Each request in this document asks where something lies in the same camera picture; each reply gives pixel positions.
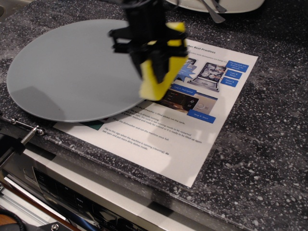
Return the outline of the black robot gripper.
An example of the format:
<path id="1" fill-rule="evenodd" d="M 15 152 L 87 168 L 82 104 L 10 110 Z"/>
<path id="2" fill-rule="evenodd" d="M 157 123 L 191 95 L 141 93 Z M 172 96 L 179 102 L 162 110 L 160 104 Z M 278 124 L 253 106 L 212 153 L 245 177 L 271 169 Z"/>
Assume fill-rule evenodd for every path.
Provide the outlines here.
<path id="1" fill-rule="evenodd" d="M 157 83 L 162 83 L 169 72 L 170 57 L 187 55 L 185 33 L 167 26 L 161 0 L 121 0 L 119 5 L 128 26 L 109 32 L 115 52 L 129 53 L 140 78 L 151 71 Z M 146 62 L 148 74 L 141 69 Z"/>

